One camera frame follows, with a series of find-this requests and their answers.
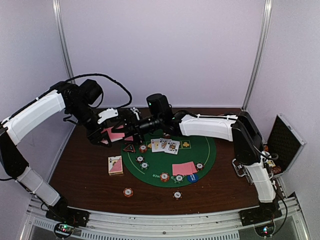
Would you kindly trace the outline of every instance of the wooden table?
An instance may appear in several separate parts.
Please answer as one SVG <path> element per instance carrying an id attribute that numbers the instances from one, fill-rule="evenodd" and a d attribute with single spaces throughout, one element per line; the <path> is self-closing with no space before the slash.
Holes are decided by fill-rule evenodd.
<path id="1" fill-rule="evenodd" d="M 234 108 L 185 109 L 206 115 L 239 112 Z M 149 115 L 147 109 L 141 109 L 141 112 L 144 116 Z M 245 177 L 239 178 L 231 164 L 233 143 L 215 139 L 215 144 L 215 164 L 204 178 L 181 188 L 155 187 L 134 177 L 125 166 L 124 175 L 109 176 L 108 157 L 121 154 L 121 143 L 116 142 L 111 148 L 91 145 L 86 138 L 86 129 L 77 126 L 50 184 L 72 207 L 121 214 L 195 214 L 257 206 L 256 188 L 249 185 Z M 134 191 L 130 198 L 123 195 L 127 187 Z M 183 192 L 181 200 L 173 199 L 175 190 Z"/>

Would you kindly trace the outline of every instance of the vertical metal post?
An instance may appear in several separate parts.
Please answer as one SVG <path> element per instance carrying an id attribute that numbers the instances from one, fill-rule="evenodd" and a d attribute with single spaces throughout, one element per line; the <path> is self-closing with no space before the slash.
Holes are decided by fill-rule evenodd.
<path id="1" fill-rule="evenodd" d="M 258 43 L 258 48 L 255 55 L 254 65 L 250 77 L 250 83 L 245 95 L 245 99 L 242 105 L 243 110 L 247 110 L 250 98 L 252 96 L 252 92 L 256 83 L 256 79 L 259 72 L 259 67 L 261 64 L 261 59 L 263 55 L 263 50 L 265 48 L 268 31 L 269 31 L 269 25 L 270 25 L 270 19 L 271 19 L 271 10 L 272 10 L 272 0 L 265 0 L 264 4 L 264 13 L 262 18 L 262 24 L 261 24 L 261 32 L 260 32 L 260 39 Z"/>
<path id="2" fill-rule="evenodd" d="M 70 61 L 68 48 L 67 48 L 66 36 L 65 36 L 64 25 L 63 25 L 61 9 L 60 9 L 60 1 L 52 0 L 52 4 L 53 4 L 53 12 L 55 16 L 56 25 L 58 28 L 58 33 L 60 36 L 61 49 L 62 49 L 66 72 L 68 74 L 68 77 L 72 78 L 74 76 L 74 73 L 72 71 L 71 61 Z"/>

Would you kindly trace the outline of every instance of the white wall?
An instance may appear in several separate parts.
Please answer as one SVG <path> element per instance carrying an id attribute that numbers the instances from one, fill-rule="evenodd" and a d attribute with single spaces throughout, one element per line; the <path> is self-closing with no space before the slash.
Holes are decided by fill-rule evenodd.
<path id="1" fill-rule="evenodd" d="M 75 75 L 105 73 L 146 106 L 240 107 L 253 68 L 264 1 L 65 0 L 61 12 Z M 126 94 L 104 79 L 102 105 Z"/>
<path id="2" fill-rule="evenodd" d="M 0 119 L 4 119 L 67 78 L 51 0 L 4 0 L 0 3 Z M 47 179 L 71 125 L 52 116 L 18 146 Z M 0 178 L 7 178 L 0 166 Z M 30 196 L 14 181 L 0 182 L 0 238 L 18 239 Z"/>
<path id="3" fill-rule="evenodd" d="M 312 239 L 320 239 L 320 1 L 273 2 L 268 39 L 248 110 L 265 139 L 283 113 L 307 141 L 283 176 Z"/>

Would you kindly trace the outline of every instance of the poker mat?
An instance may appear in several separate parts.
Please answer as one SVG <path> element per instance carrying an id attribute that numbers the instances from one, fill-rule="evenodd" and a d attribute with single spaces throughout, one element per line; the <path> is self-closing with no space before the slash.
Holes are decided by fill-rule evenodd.
<path id="1" fill-rule="evenodd" d="M 142 144 L 150 146 L 151 139 L 159 138 L 163 138 L 163 133 L 160 130 L 153 134 L 146 134 L 144 136 L 145 141 Z M 202 163 L 204 165 L 203 169 L 195 173 L 199 180 L 203 178 L 215 164 L 217 149 L 215 140 L 212 137 L 171 136 L 170 139 L 180 141 L 177 155 L 165 152 L 152 152 L 149 147 L 145 153 L 141 153 L 137 145 L 134 146 L 135 152 L 125 152 L 123 149 L 126 145 L 123 144 L 121 155 L 124 165 L 136 178 L 147 184 L 156 187 L 175 188 L 189 185 L 192 182 L 188 180 L 188 176 L 184 176 L 181 182 L 175 181 L 172 164 L 194 162 L 196 165 L 197 163 Z M 144 162 L 149 164 L 148 169 L 142 169 L 141 164 L 136 161 L 136 158 L 139 156 L 143 156 Z M 169 181 L 161 181 L 160 175 L 162 173 L 169 174 Z"/>

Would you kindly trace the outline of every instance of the robotic arm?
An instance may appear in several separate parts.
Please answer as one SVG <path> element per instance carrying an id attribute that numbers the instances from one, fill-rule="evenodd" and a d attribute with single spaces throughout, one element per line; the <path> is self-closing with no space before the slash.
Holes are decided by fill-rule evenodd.
<path id="1" fill-rule="evenodd" d="M 10 177 L 49 208 L 47 218 L 75 227 L 85 227 L 89 219 L 88 212 L 69 208 L 68 201 L 30 168 L 16 147 L 36 126 L 62 110 L 87 129 L 86 136 L 92 144 L 105 147 L 111 147 L 113 142 L 105 129 L 114 123 L 113 133 L 123 133 L 123 139 L 132 136 L 136 144 L 144 140 L 145 134 L 158 129 L 173 136 L 197 135 L 233 141 L 235 157 L 257 189 L 260 201 L 257 212 L 269 218 L 277 211 L 276 193 L 266 164 L 268 153 L 264 152 L 261 134 L 247 112 L 238 116 L 194 115 L 184 110 L 173 114 L 167 97 L 157 93 L 147 98 L 151 116 L 142 118 L 136 108 L 94 111 L 90 105 L 101 95 L 103 91 L 94 80 L 87 79 L 80 86 L 61 81 L 0 125 L 1 164 Z"/>

